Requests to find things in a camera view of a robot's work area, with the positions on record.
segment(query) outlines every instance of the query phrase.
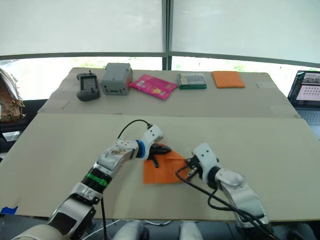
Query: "window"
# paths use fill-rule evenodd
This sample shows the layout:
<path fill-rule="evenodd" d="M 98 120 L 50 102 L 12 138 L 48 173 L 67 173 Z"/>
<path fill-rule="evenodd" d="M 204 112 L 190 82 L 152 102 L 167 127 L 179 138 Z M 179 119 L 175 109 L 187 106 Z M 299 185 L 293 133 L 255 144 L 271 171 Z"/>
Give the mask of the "window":
<path fill-rule="evenodd" d="M 48 57 L 0 61 L 0 68 L 17 79 L 23 100 L 48 99 L 72 68 L 104 68 L 130 63 L 134 70 L 161 70 L 161 57 Z"/>
<path fill-rule="evenodd" d="M 200 57 L 172 57 L 172 70 L 177 71 L 238 71 L 268 73 L 287 97 L 298 70 L 320 71 L 320 68 L 256 61 L 238 61 Z"/>

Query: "laptop screen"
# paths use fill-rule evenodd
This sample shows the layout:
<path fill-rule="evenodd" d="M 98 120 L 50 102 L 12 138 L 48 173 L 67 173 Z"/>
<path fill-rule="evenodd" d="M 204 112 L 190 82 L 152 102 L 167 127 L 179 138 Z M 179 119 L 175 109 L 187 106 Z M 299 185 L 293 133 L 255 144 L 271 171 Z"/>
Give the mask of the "laptop screen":
<path fill-rule="evenodd" d="M 320 71 L 298 71 L 288 100 L 296 108 L 320 108 Z"/>

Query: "gray container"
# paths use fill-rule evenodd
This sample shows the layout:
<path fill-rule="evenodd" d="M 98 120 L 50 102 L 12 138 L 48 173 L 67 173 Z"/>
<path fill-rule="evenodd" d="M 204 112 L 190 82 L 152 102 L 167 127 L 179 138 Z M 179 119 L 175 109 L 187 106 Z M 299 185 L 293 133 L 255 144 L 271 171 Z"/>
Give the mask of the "gray container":
<path fill-rule="evenodd" d="M 128 95 L 132 79 L 129 63 L 108 63 L 100 85 L 105 95 Z"/>

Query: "black remote control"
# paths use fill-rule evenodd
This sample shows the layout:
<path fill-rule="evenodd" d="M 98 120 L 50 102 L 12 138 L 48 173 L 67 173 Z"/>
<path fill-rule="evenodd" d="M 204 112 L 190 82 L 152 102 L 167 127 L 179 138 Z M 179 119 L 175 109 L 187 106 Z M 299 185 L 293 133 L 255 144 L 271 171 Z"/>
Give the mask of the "black remote control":
<path fill-rule="evenodd" d="M 97 75 L 89 70 L 89 73 L 79 73 L 76 78 L 80 81 L 80 91 L 76 93 L 80 101 L 87 102 L 100 97 Z"/>

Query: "pink snack bag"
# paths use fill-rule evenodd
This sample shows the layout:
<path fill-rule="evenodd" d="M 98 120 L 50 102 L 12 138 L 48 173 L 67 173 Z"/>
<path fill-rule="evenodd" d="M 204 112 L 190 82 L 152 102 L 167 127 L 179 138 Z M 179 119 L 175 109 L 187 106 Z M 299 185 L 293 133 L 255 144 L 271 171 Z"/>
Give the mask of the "pink snack bag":
<path fill-rule="evenodd" d="M 177 84 L 144 74 L 138 80 L 132 82 L 130 86 L 146 94 L 166 100 L 177 87 Z"/>

